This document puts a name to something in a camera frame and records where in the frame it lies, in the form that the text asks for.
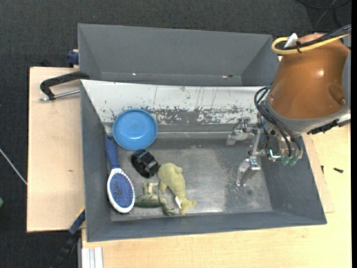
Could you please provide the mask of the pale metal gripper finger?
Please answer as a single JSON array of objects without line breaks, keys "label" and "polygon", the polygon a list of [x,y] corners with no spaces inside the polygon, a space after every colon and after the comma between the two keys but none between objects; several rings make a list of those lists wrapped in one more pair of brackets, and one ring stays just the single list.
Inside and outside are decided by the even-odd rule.
[{"label": "pale metal gripper finger", "polygon": [[259,157],[248,156],[238,166],[237,171],[237,186],[245,186],[258,171],[261,170]]},{"label": "pale metal gripper finger", "polygon": [[238,122],[233,126],[232,132],[228,134],[226,144],[234,145],[238,141],[244,141],[248,138],[248,125],[250,122],[249,117],[243,117],[238,120]]}]

